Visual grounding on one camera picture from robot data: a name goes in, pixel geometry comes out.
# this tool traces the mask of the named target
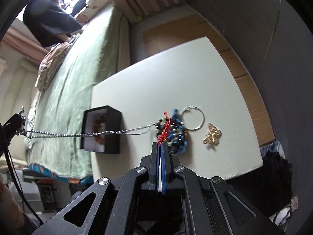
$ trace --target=black box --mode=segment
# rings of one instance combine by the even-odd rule
[[[119,131],[121,129],[121,119],[122,113],[110,106],[85,110],[82,133]],[[102,134],[97,137],[81,138],[80,148],[82,150],[104,154],[119,154],[120,135]]]

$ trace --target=green bedsheet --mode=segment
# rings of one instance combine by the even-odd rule
[[[92,88],[116,73],[122,13],[113,4],[90,22],[67,54],[36,106],[34,130],[81,133]],[[79,138],[34,138],[29,164],[40,164],[59,176],[92,176],[90,152]]]

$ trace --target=red string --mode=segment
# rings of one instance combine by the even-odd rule
[[[165,134],[167,134],[168,128],[169,128],[169,126],[170,126],[170,119],[169,119],[169,117],[167,116],[167,112],[164,111],[163,114],[164,114],[164,116],[166,117],[166,122],[165,122],[164,130],[163,130],[162,134],[158,137],[158,144],[159,144],[159,146],[160,146],[160,145],[162,144],[162,142],[164,141]]]

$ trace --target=patterned fabric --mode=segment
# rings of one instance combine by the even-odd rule
[[[83,179],[68,179],[58,176],[57,174],[51,172],[47,168],[39,165],[39,164],[31,164],[28,166],[29,169],[34,170],[35,172],[38,172],[46,177],[58,179],[67,183],[78,183],[80,185],[89,185],[94,183],[94,178],[92,176],[85,177]]]

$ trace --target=wire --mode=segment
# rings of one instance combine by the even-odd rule
[[[18,179],[18,184],[19,184],[19,186],[20,186],[21,192],[22,192],[22,194],[24,195],[21,182],[20,182],[20,180],[19,180],[19,178],[18,178],[18,174],[16,173],[16,170],[15,170],[15,167],[14,167],[14,163],[13,163],[13,160],[12,160],[11,153],[10,153],[10,152],[8,152],[8,153],[9,153],[9,156],[10,156],[10,160],[11,160],[12,167],[13,167],[13,170],[14,170],[14,172],[15,172],[16,178]],[[24,207],[24,202],[23,202],[23,201],[22,201],[22,206],[23,206],[23,212],[25,213],[25,207]]]
[[[111,134],[142,135],[142,134],[147,133],[151,129],[151,127],[155,125],[156,125],[155,123],[150,123],[149,125],[146,125],[146,126],[140,126],[140,127],[121,130],[121,131],[104,131],[104,132],[96,132],[96,133],[76,133],[76,134],[63,134],[63,133],[30,130],[30,131],[26,131],[26,134],[30,132],[29,136],[26,136],[26,137],[32,139],[32,138],[62,138],[62,137],[84,138],[84,137],[95,137],[99,135],[111,135]],[[144,130],[143,132],[129,133],[132,131],[137,131],[137,130],[141,130],[145,128],[146,130]],[[32,133],[43,134],[44,136],[37,136],[37,135],[33,136]]]
[[[2,125],[0,123],[0,134],[1,134],[1,138],[2,140],[0,141],[0,143],[2,144],[3,147],[3,151],[4,151],[4,156],[5,156],[5,160],[7,162],[7,167],[9,168],[9,172],[10,175],[12,177],[13,183],[16,187],[16,190],[18,191],[18,194],[20,195],[22,201],[25,203],[25,205],[28,207],[28,209],[31,211],[31,213],[36,217],[36,219],[38,219],[40,225],[43,225],[43,221],[40,219],[40,217],[36,214],[36,212],[32,209],[32,207],[30,206],[30,204],[28,203],[28,201],[25,199],[23,193],[21,192],[20,187],[18,186],[18,183],[16,181],[15,175],[14,175],[14,171],[10,162],[10,157],[9,157],[9,150],[7,148],[7,144],[6,144],[6,140],[5,140],[5,134],[2,128]]]

